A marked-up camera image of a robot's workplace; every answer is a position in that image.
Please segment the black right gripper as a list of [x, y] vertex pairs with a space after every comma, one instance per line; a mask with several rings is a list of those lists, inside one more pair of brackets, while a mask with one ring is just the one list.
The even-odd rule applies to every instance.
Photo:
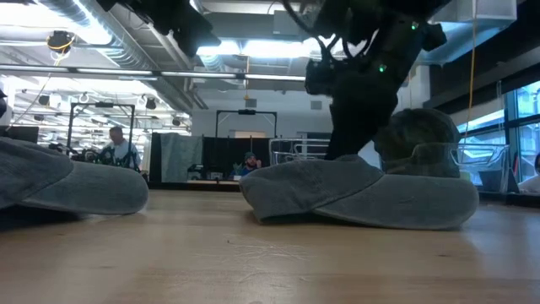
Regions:
[[397, 107], [399, 79], [385, 65], [344, 60], [332, 87], [332, 135], [326, 160], [356, 155], [385, 127]]

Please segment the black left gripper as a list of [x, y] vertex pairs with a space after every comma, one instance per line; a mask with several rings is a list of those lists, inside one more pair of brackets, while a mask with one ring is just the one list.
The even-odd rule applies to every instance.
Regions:
[[126, 0], [127, 7], [162, 35], [173, 30], [178, 47], [194, 57], [200, 47], [219, 46], [213, 26], [190, 4], [190, 0]]

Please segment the long ceiling light strip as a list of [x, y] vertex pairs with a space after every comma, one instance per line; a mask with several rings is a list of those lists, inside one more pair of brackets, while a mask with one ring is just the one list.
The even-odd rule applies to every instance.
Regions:
[[109, 69], [109, 68], [75, 68], [57, 66], [35, 66], [0, 64], [0, 70], [9, 72], [32, 72], [32, 73], [83, 73], [114, 76], [136, 77], [178, 77], [195, 79], [240, 79], [240, 80], [272, 80], [304, 82], [305, 76], [289, 76], [260, 73], [212, 73], [195, 71], [157, 71], [157, 70], [133, 70], [133, 69]]

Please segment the person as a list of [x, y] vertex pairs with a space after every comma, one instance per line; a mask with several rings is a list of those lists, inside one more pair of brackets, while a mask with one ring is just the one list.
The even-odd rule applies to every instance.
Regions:
[[100, 162], [140, 172], [141, 159], [138, 150], [133, 143], [124, 138], [122, 128], [111, 128], [109, 135], [111, 141], [98, 154]]
[[262, 168], [262, 162], [256, 157], [256, 155], [253, 152], [246, 152], [244, 155], [244, 163], [235, 167], [229, 174], [229, 178], [233, 179], [235, 176], [245, 176], [260, 168]]
[[540, 153], [536, 156], [534, 165], [536, 175], [518, 184], [520, 193], [540, 195]]

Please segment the grey partition panel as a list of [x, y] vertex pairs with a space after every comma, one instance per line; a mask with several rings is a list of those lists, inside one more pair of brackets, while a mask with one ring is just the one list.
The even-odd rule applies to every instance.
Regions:
[[188, 169], [202, 163], [203, 138], [162, 133], [160, 139], [162, 182], [186, 182]]

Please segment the black partition panel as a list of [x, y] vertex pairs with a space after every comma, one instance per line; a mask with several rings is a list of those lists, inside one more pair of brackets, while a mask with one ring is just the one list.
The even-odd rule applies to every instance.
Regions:
[[243, 165], [252, 152], [262, 166], [270, 165], [269, 138], [203, 138], [202, 164], [209, 172], [222, 173], [228, 179], [236, 165]]

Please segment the black background robot arms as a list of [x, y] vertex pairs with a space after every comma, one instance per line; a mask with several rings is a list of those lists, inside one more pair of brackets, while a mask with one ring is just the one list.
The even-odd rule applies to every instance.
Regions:
[[137, 157], [134, 152], [128, 152], [123, 157], [116, 158], [115, 150], [111, 147], [106, 147], [100, 152], [93, 149], [84, 149], [82, 152], [73, 150], [73, 155], [70, 157], [70, 159], [106, 166], [123, 167], [140, 172], [140, 169], [136, 164]]

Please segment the black monitor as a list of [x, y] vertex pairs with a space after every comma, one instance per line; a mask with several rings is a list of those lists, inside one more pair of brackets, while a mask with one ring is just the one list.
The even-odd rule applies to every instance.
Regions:
[[8, 127], [3, 131], [3, 136], [11, 139], [31, 142], [36, 144], [39, 137], [38, 127]]

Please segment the black robot station frame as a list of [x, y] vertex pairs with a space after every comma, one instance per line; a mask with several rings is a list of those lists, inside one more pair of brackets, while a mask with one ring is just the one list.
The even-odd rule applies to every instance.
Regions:
[[103, 150], [97, 152], [92, 160], [85, 160], [85, 161], [86, 162], [89, 161], [90, 163], [94, 163], [94, 164], [124, 167], [127, 169], [133, 169], [136, 172], [140, 173], [141, 171], [137, 165], [137, 156], [132, 152], [132, 137], [133, 137], [133, 129], [134, 129], [134, 123], [135, 123], [135, 105], [115, 104], [113, 102], [104, 102], [104, 101], [96, 101], [92, 103], [82, 103], [82, 102], [72, 103], [71, 109], [69, 112], [69, 121], [68, 121], [68, 128], [67, 128], [67, 155], [70, 155], [71, 153], [73, 154], [76, 153], [76, 151], [72, 148], [73, 121], [76, 116], [78, 116], [81, 112], [84, 112], [89, 106], [93, 106], [96, 108], [118, 107], [118, 108], [121, 108], [122, 110], [124, 110], [125, 108], [129, 108], [131, 110], [131, 113], [127, 114], [127, 117], [130, 119], [127, 154], [121, 160], [117, 160], [115, 158], [114, 149], [111, 147], [105, 147]]
[[252, 109], [240, 109], [240, 110], [217, 110], [215, 114], [215, 127], [214, 127], [214, 137], [217, 138], [219, 136], [219, 124], [221, 123], [219, 120], [219, 116], [222, 113], [227, 114], [238, 114], [241, 116], [255, 116], [255, 115], [272, 115], [274, 117], [273, 121], [273, 137], [278, 137], [278, 113], [276, 111], [256, 111]]

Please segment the silver ventilation duct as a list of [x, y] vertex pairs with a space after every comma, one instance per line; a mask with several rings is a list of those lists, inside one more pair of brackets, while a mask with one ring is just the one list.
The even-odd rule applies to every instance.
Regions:
[[419, 65], [452, 62], [517, 20], [517, 0], [451, 0], [430, 20], [440, 24], [447, 42], [433, 51], [421, 51]]

